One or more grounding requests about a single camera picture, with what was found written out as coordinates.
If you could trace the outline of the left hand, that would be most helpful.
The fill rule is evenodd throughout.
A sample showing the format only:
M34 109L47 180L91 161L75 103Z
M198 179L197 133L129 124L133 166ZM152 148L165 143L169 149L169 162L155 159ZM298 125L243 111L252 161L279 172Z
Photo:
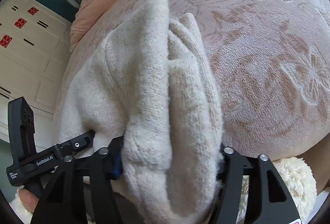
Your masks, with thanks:
M39 201L38 197L24 188L18 190L18 195L25 208L33 211Z

